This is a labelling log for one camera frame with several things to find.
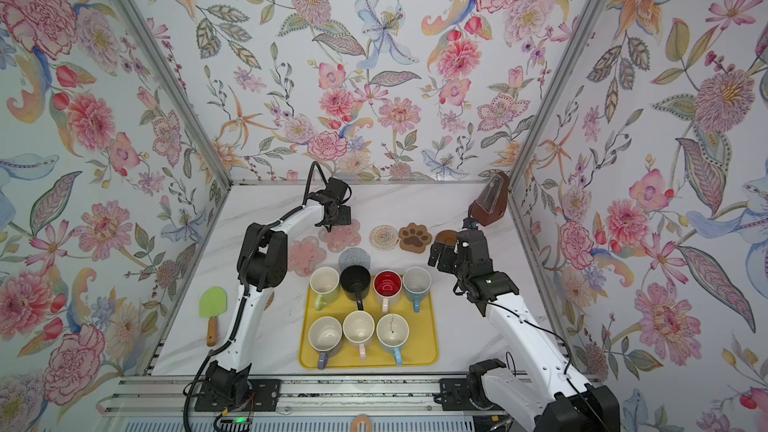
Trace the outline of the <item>brown paw print coaster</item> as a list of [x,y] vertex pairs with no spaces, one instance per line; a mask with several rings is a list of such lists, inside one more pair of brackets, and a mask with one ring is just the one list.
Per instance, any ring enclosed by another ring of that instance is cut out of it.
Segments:
[[433,236],[425,225],[409,223],[399,229],[399,247],[410,253],[422,254],[432,243]]

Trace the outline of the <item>multicolour woven round coaster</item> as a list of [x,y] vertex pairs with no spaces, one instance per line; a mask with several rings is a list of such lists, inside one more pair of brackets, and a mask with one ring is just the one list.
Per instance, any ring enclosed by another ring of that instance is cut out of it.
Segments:
[[369,241],[376,250],[393,250],[399,243],[399,231],[390,225],[379,225],[371,230]]

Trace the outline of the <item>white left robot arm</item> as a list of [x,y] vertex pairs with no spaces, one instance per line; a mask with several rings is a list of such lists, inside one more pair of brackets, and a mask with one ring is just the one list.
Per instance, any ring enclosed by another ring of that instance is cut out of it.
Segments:
[[305,185],[302,201],[277,220],[252,223],[245,232],[236,259],[238,295],[232,319],[223,341],[219,340],[218,316],[227,308],[224,290],[214,293],[214,308],[203,300],[201,309],[207,319],[206,358],[192,382],[200,395],[227,410],[233,410],[255,395],[250,384],[251,363],[248,347],[255,341],[267,303],[273,290],[288,272],[289,242],[310,227],[331,231],[351,223],[351,187],[337,178],[324,179],[313,191],[312,181]]

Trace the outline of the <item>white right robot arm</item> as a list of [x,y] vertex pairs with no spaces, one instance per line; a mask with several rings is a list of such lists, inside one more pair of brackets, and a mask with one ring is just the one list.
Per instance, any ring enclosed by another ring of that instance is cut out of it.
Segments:
[[477,384],[473,401],[498,406],[526,431],[619,431],[620,405],[606,386],[596,386],[572,366],[560,336],[539,325],[515,282],[497,271],[479,229],[440,232],[428,265],[456,278],[455,293],[475,305],[523,364],[522,381],[500,361],[476,363],[467,380]]

